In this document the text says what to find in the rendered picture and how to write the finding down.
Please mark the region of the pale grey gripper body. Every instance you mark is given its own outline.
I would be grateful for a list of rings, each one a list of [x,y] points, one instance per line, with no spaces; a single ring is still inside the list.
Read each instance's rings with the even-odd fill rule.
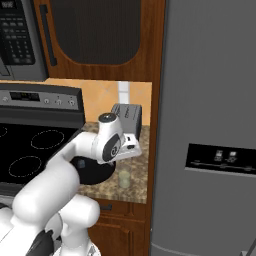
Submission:
[[[135,145],[128,145],[125,147],[122,147],[118,154],[115,157],[115,161],[121,161],[124,159],[129,159],[133,157],[138,157],[142,154],[142,151],[140,147]]]

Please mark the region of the glass of lemonade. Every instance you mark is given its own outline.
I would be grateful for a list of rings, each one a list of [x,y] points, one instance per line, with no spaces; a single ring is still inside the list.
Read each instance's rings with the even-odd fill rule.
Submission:
[[[127,165],[120,167],[119,174],[119,186],[121,188],[129,188],[131,182],[131,168]]]

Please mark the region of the black ice bowl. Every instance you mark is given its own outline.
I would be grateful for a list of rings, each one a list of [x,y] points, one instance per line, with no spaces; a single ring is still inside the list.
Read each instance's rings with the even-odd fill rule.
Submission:
[[[83,169],[78,168],[78,160],[83,159],[86,166]],[[96,185],[109,179],[115,171],[116,163],[99,164],[96,160],[82,156],[74,157],[70,163],[76,168],[81,185]]]

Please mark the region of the grey fridge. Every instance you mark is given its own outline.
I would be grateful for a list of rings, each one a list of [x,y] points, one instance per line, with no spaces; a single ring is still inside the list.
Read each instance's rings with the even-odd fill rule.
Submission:
[[[256,239],[256,0],[166,0],[150,256]]]

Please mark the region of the silver toaster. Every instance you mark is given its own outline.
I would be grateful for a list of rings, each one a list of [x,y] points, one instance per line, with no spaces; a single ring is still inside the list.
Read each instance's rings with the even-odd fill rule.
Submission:
[[[121,122],[124,133],[132,133],[140,138],[142,128],[142,106],[139,104],[115,104],[112,109]]]

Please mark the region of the wooden drawer front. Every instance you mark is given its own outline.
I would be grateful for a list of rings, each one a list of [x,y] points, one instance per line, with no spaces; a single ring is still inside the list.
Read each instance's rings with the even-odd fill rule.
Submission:
[[[141,203],[97,199],[97,202],[102,205],[112,204],[111,211],[101,210],[102,214],[108,214],[113,216],[131,217],[136,219],[145,218],[146,205]]]

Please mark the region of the wooden lower cupboard door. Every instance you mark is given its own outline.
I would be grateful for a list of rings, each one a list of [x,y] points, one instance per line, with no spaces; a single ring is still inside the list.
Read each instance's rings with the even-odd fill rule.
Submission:
[[[88,229],[102,256],[144,256],[144,221],[100,217]]]

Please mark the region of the black and silver stove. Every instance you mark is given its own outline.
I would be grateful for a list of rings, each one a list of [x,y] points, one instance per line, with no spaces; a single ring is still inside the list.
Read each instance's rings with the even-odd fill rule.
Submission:
[[[0,83],[0,197],[15,196],[84,124],[79,88]]]

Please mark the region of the wooden cupboard door, dark panel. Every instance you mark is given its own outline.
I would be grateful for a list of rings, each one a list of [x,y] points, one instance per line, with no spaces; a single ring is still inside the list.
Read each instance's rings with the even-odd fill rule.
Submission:
[[[51,78],[151,82],[159,72],[166,0],[33,0]],[[39,6],[57,65],[50,64]]]

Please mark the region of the silver microwave oven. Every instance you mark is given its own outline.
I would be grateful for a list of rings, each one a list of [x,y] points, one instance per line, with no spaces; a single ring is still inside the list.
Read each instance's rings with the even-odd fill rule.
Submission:
[[[0,0],[0,80],[47,78],[33,0]]]

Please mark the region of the white wall outlet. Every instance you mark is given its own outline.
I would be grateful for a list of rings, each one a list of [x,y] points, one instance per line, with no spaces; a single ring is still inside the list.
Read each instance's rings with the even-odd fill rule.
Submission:
[[[118,102],[120,104],[130,103],[130,83],[128,81],[118,82]]]

